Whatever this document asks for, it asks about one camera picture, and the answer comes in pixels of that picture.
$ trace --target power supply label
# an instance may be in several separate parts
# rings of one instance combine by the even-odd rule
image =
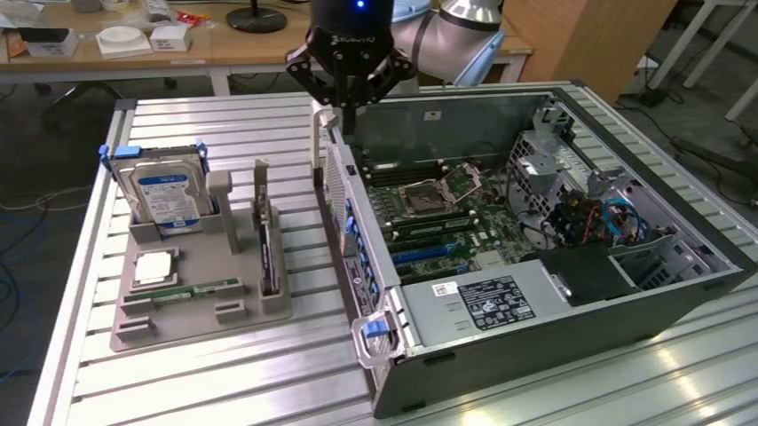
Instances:
[[[458,292],[480,330],[490,330],[536,316],[510,275],[458,286]]]

